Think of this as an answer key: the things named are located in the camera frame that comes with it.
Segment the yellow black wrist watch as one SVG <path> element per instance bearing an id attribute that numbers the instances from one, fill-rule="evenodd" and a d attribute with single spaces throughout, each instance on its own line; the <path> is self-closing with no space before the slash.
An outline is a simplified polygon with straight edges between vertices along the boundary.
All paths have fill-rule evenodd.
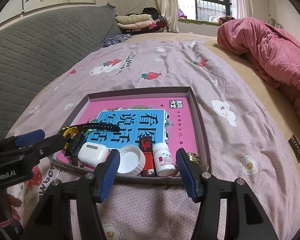
<path id="1" fill-rule="evenodd" d="M 119 132 L 120 127 L 115 124 L 107 124 L 104 122 L 88 122 L 61 128 L 59 133 L 66 139 L 64 146 L 65 157 L 77 157 L 79 150 L 86 142 L 87 134 L 94 130 Z"/>

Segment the white earbuds case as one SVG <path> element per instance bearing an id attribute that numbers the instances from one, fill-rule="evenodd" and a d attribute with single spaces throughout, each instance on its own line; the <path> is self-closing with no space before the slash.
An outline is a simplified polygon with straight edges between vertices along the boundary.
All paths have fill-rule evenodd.
<path id="1" fill-rule="evenodd" d="M 96 167 L 106 161 L 109 150 L 106 146 L 94 142 L 85 142 L 77 155 L 84 165 Z"/>

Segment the white pill bottle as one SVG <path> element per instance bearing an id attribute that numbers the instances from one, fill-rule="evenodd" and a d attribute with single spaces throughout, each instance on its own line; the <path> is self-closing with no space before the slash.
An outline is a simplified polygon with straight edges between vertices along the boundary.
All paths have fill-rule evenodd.
<path id="1" fill-rule="evenodd" d="M 156 143 L 153 147 L 153 158 L 157 175 L 160 177 L 171 176 L 175 172 L 172 155 L 165 142 Z"/>

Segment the white bottle cap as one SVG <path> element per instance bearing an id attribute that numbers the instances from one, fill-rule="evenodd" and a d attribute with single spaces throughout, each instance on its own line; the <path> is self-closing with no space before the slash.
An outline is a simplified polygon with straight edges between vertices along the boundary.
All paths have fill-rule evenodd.
<path id="1" fill-rule="evenodd" d="M 120 164 L 118 174 L 121 176 L 138 176 L 146 165 L 144 153 L 134 145 L 123 146 L 119 149 Z"/>

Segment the red black lighter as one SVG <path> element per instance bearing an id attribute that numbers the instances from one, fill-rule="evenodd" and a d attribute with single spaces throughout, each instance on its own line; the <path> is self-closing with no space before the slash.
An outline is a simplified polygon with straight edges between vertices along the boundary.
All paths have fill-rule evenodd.
<path id="1" fill-rule="evenodd" d="M 142 177 L 156 177 L 154 156 L 153 156 L 153 144 L 151 137 L 143 137 L 139 140 L 139 148 L 145 155 L 145 166 L 141 171 Z"/>

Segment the strawberry bear bed sheet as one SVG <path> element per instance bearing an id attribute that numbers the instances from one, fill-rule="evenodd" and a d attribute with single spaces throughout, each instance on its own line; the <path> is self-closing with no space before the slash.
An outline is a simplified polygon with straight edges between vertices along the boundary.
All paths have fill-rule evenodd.
<path id="1" fill-rule="evenodd" d="M 282 132 L 253 91 L 202 41 L 123 42 L 89 54 L 45 87 L 9 131 L 58 132 L 90 93 L 190 87 L 207 132 L 212 174 L 245 179 L 279 239 L 300 228 L 300 179 Z M 183 187 L 115 185 L 99 206 L 111 239 L 189 239 L 199 206 Z"/>

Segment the gold metal knob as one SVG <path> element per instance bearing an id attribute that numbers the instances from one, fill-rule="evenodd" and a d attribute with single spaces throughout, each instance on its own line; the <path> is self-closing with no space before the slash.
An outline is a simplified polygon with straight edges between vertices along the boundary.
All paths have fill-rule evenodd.
<path id="1" fill-rule="evenodd" d="M 193 163 L 197 163 L 199 166 L 201 165 L 201 159 L 198 155 L 196 155 L 192 152 L 188 152 L 186 155 L 187 155 L 189 161 L 191 161 Z"/>

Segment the grey quilted headboard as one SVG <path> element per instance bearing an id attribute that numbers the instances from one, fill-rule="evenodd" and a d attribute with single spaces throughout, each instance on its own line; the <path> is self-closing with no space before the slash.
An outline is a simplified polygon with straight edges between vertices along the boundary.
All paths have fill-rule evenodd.
<path id="1" fill-rule="evenodd" d="M 0 140 L 35 96 L 120 29 L 112 5 L 42 12 L 0 31 Z"/>

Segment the pink blue workbook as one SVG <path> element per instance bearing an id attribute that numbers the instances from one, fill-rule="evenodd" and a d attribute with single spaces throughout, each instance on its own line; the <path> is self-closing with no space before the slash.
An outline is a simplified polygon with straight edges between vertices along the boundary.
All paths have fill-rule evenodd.
<path id="1" fill-rule="evenodd" d="M 89 132 L 86 137 L 86 142 L 94 142 L 106 146 L 109 150 L 121 149 L 123 146 L 134 145 L 139 147 L 140 138 L 137 137 L 135 127 L 141 124 L 149 124 L 152 122 L 159 128 L 163 128 L 166 123 L 166 111 L 163 109 L 155 109 L 152 112 L 146 112 L 142 110 L 117 111 L 116 114 L 111 114 L 110 111 L 103 111 L 99 114 L 101 120 L 94 119 L 91 122 L 104 122 L 107 124 L 115 124 L 120 127 L 119 132 L 111 131 L 97 131 Z M 159 142 L 165 142 L 162 139 L 162 134 L 159 134 L 161 139 Z M 176 157 L 172 155 L 173 162 L 175 163 Z M 137 178 L 138 176 L 121 176 L 122 178 Z"/>

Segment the shallow purple cardboard box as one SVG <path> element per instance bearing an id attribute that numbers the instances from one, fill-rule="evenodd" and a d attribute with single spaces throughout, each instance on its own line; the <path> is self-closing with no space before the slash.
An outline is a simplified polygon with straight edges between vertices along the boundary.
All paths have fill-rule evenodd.
<path id="1" fill-rule="evenodd" d="M 99 114 L 110 111 L 155 109 L 166 111 L 163 128 L 150 122 L 135 127 L 138 138 L 149 136 L 154 143 L 159 142 L 159 134 L 167 142 L 172 155 L 179 148 L 196 154 L 204 171 L 210 171 L 210 153 L 206 131 L 197 100 L 190 87 L 151 87 L 116 90 L 86 95 L 66 119 L 64 126 L 79 125 L 101 120 Z"/>

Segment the dark patterned cloth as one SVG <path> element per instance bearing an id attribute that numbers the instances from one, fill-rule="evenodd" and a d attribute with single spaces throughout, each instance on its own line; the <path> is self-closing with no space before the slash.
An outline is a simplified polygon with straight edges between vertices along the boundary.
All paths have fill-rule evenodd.
<path id="1" fill-rule="evenodd" d="M 115 35 L 113 37 L 109 37 L 104 41 L 104 47 L 109 47 L 115 44 L 125 42 L 130 38 L 131 38 L 130 34 L 120 34 L 120 35 Z"/>

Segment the folded blankets stack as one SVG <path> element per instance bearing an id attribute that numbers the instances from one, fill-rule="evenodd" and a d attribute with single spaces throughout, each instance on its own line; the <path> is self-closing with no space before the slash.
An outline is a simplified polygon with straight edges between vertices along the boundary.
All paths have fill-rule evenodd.
<path id="1" fill-rule="evenodd" d="M 167 24 L 158 14 L 131 14 L 128 16 L 116 16 L 115 20 L 123 34 L 138 35 L 167 32 Z"/>

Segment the pink quilt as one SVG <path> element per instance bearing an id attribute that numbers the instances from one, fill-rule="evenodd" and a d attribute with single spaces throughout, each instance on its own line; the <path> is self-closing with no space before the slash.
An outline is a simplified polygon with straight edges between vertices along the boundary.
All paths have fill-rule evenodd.
<path id="1" fill-rule="evenodd" d="M 223 49 L 247 57 L 261 79 L 289 97 L 300 121 L 300 42 L 295 37 L 246 17 L 221 25 L 217 42 Z"/>

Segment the brown patterned blanket on sill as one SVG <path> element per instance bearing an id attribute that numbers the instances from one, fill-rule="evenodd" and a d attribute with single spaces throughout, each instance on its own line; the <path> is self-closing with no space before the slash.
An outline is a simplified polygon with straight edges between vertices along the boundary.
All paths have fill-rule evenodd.
<path id="1" fill-rule="evenodd" d="M 210 16 L 209 17 L 209 22 L 215 23 L 217 25 L 222 25 L 232 20 L 235 20 L 235 18 L 232 16 Z"/>

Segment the cream curtain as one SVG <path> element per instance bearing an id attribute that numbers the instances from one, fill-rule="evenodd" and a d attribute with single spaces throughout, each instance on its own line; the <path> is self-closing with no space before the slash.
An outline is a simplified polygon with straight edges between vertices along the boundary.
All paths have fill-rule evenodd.
<path id="1" fill-rule="evenodd" d="M 161 15 L 165 19 L 170 33 L 178 33 L 178 0 L 157 0 Z"/>

